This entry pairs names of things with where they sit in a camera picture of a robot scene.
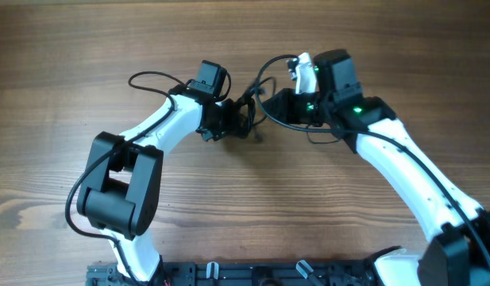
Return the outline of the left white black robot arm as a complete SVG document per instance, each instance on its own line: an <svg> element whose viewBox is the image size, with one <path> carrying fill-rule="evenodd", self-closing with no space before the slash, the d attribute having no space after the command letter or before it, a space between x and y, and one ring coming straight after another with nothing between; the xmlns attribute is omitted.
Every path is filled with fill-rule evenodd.
<svg viewBox="0 0 490 286"><path fill-rule="evenodd" d="M191 133L206 141L248 135L255 115L253 91L228 99L222 85L230 81L225 68L204 60L196 78L164 92L162 107L138 126L95 137L85 170L67 198L65 218L76 233L88 235L71 219L75 206L96 229L91 236L107 240L117 260L89 266L88 285L194 283L193 265L164 263L149 227L159 203L165 155Z"/></svg>

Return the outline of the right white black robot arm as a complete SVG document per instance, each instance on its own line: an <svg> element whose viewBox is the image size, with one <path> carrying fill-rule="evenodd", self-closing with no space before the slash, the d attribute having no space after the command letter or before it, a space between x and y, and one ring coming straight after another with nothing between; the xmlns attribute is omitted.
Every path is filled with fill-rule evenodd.
<svg viewBox="0 0 490 286"><path fill-rule="evenodd" d="M260 101L277 124L344 141L392 186L427 240L423 253L388 250L372 261L382 285L490 285L490 211L453 184L415 144L392 108L365 97L344 49L285 56L295 82Z"/></svg>

